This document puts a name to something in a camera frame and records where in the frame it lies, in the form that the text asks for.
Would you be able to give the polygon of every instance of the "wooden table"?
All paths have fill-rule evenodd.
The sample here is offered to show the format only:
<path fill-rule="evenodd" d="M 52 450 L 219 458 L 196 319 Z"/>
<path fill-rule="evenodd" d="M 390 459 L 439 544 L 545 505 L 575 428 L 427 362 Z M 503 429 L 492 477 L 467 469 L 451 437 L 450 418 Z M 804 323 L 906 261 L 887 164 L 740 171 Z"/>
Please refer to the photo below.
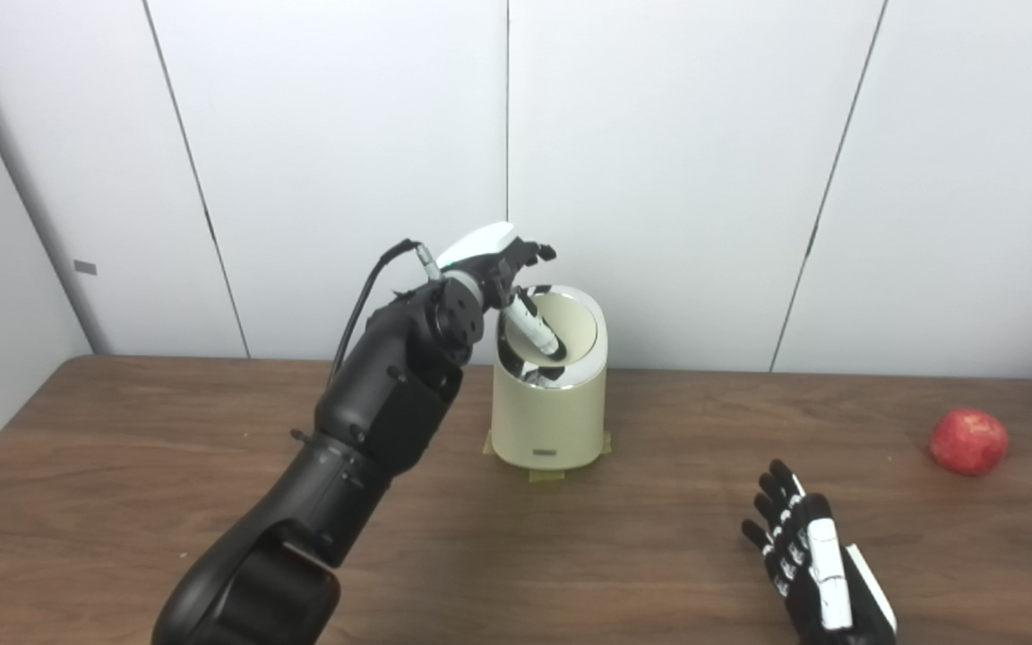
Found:
<path fill-rule="evenodd" d="M 146 644 L 193 557 L 282 473 L 323 363 L 67 363 L 0 436 L 0 644 Z M 1032 645 L 1032 381 L 614 372 L 614 452 L 558 482 L 482 454 L 472 368 L 421 465 L 340 576 L 326 644 L 792 645 L 741 538 L 767 461 L 834 503 L 904 644 Z M 929 429 L 977 407 L 1011 432 L 985 479 Z"/>

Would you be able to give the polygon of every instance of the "apple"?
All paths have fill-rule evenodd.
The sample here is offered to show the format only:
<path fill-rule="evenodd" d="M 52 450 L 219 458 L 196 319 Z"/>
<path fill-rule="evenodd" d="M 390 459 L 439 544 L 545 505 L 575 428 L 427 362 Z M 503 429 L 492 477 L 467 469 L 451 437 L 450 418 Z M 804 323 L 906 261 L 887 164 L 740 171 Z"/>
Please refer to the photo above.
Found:
<path fill-rule="evenodd" d="M 1006 425 L 980 410 L 950 410 L 934 426 L 930 452 L 948 471 L 980 477 L 1006 456 Z"/>

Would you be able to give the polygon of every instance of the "robotic hand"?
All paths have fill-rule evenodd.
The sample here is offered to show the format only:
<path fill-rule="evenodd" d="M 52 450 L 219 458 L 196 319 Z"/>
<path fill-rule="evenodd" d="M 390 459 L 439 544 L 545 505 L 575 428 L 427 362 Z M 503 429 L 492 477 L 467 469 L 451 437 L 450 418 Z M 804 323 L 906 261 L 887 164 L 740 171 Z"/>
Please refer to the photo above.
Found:
<path fill-rule="evenodd" d="M 429 281 L 349 335 L 381 268 L 415 250 Z M 405 240 L 382 256 L 345 328 L 311 436 L 273 487 L 198 558 L 161 609 L 153 645 L 312 645 L 341 598 L 341 567 L 397 475 L 417 464 L 461 384 L 484 312 L 501 309 L 548 354 L 566 351 L 513 285 L 555 252 L 486 226 L 433 261 Z"/>
<path fill-rule="evenodd" d="M 894 611 L 859 548 L 839 545 L 831 503 L 778 458 L 770 471 L 754 498 L 767 529 L 745 519 L 743 535 L 762 551 L 799 645 L 896 645 Z"/>

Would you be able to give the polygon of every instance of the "tape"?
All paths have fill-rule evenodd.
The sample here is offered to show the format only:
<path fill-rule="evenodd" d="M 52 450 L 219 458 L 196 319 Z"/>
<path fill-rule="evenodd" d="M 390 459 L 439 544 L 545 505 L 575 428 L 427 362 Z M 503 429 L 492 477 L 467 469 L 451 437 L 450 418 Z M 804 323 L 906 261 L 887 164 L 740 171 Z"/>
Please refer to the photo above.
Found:
<path fill-rule="evenodd" d="M 556 482 L 565 478 L 562 471 L 528 471 L 527 483 Z"/>

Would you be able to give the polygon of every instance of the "cable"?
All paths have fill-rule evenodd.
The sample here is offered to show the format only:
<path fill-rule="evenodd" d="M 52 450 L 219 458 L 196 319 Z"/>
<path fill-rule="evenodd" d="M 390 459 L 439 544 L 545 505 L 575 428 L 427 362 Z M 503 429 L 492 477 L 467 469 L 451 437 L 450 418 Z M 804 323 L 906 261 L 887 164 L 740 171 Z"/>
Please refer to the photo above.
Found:
<path fill-rule="evenodd" d="M 364 281 L 364 287 L 361 289 L 360 296 L 356 298 L 356 305 L 353 307 L 352 315 L 349 315 L 349 322 L 345 323 L 345 331 L 341 334 L 341 344 L 336 346 L 336 355 L 332 358 L 332 370 L 329 372 L 329 380 L 326 383 L 326 387 L 332 383 L 332 377 L 335 377 L 336 373 L 341 372 L 341 364 L 345 360 L 345 352 L 349 350 L 349 338 L 353 335 L 353 329 L 356 327 L 357 320 L 361 318 L 361 310 L 364 310 L 364 301 L 367 301 L 369 291 L 373 290 L 373 285 L 377 283 L 377 276 L 381 275 L 381 269 L 388 266 L 390 261 L 396 260 L 398 256 L 411 252 L 411 250 L 418 246 L 421 246 L 419 241 L 405 238 L 405 240 L 398 241 L 396 246 L 386 250 L 384 255 L 381 256 L 381 260 L 377 261 L 377 265 L 369 272 L 368 279 Z"/>

